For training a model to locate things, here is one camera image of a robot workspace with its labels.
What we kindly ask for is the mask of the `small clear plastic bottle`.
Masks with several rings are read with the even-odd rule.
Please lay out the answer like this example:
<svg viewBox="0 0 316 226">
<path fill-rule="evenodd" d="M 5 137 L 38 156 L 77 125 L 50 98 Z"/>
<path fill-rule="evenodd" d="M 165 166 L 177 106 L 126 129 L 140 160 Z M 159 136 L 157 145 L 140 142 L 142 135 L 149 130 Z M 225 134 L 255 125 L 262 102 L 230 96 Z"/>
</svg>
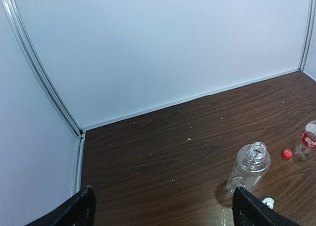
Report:
<svg viewBox="0 0 316 226">
<path fill-rule="evenodd" d="M 237 154 L 227 181 L 228 193 L 233 195 L 238 187 L 253 192 L 270 166 L 271 157 L 264 143 L 257 141 L 243 146 Z"/>
</svg>

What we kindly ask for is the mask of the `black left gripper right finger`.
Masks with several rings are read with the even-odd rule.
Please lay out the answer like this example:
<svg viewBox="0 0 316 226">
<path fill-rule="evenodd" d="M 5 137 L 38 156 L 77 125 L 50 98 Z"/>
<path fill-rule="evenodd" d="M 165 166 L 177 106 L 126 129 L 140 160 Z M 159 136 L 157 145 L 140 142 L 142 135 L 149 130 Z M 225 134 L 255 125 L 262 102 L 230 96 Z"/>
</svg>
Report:
<svg viewBox="0 0 316 226">
<path fill-rule="evenodd" d="M 243 187 L 234 192 L 232 210 L 236 226 L 299 226 L 270 209 Z"/>
</svg>

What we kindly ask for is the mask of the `red cola bottle cap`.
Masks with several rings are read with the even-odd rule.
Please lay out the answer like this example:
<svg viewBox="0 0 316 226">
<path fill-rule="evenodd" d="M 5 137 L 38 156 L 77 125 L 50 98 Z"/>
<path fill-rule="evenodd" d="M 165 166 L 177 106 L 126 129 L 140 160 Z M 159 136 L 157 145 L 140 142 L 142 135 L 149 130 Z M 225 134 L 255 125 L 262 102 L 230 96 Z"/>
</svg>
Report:
<svg viewBox="0 0 316 226">
<path fill-rule="evenodd" d="M 289 148 L 286 148 L 283 152 L 282 152 L 282 156 L 285 160 L 290 160 L 293 157 L 293 151 Z"/>
</svg>

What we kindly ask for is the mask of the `white flip bottle cap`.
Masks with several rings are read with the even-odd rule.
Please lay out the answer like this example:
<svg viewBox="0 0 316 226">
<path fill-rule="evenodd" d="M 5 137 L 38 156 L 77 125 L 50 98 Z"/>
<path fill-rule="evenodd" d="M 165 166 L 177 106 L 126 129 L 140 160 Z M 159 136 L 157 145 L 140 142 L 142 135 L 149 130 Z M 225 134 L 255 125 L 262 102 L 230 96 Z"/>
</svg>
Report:
<svg viewBox="0 0 316 226">
<path fill-rule="evenodd" d="M 267 197 L 265 199 L 262 200 L 262 203 L 265 204 L 267 207 L 269 207 L 270 209 L 273 209 L 274 208 L 274 204 L 275 204 L 275 201 L 270 198 L 270 197 Z"/>
</svg>

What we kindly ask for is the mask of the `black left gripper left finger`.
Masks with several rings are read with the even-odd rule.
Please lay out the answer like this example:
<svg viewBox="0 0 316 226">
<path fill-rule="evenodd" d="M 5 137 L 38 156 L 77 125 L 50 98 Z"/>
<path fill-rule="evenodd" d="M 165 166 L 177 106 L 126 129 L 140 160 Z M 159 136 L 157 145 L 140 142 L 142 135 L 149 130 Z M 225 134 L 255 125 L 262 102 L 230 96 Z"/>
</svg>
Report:
<svg viewBox="0 0 316 226">
<path fill-rule="evenodd" d="M 92 226 L 96 213 L 96 197 L 91 186 L 77 192 L 48 214 L 29 223 L 30 226 Z"/>
</svg>

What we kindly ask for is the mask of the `clear cola bottle red label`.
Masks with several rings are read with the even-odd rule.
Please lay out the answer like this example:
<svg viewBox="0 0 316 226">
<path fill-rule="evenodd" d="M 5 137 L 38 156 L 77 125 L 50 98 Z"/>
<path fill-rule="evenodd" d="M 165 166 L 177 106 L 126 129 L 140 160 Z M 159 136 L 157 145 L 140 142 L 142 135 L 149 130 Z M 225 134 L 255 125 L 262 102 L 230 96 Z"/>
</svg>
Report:
<svg viewBox="0 0 316 226">
<path fill-rule="evenodd" d="M 300 135 L 300 140 L 294 147 L 294 156 L 304 160 L 316 149 L 316 121 L 310 121 L 305 125 Z"/>
</svg>

